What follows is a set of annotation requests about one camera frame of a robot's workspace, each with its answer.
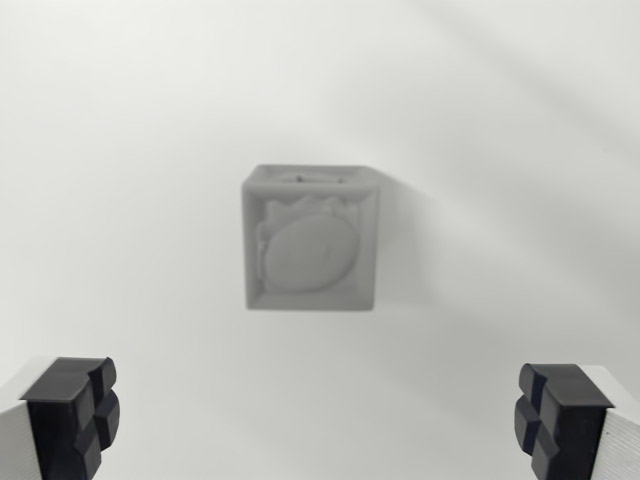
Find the gripper left finger with black rubber pad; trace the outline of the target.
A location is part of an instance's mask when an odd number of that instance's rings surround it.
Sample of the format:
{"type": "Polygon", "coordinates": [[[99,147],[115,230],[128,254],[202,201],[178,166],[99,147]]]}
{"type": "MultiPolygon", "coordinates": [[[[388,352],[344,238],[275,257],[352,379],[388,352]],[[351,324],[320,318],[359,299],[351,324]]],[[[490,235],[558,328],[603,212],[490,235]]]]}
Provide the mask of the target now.
{"type": "Polygon", "coordinates": [[[88,480],[113,444],[120,404],[109,358],[36,357],[1,384],[1,477],[88,480]]]}

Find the gripper right finger with black rubber pad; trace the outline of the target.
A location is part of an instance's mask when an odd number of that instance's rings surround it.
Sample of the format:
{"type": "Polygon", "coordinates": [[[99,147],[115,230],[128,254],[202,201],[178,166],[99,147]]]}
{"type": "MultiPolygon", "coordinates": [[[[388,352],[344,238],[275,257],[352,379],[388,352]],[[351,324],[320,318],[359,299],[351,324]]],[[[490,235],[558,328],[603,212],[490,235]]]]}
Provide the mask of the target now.
{"type": "Polygon", "coordinates": [[[526,363],[514,410],[541,480],[639,477],[639,400],[602,366],[526,363]]]}

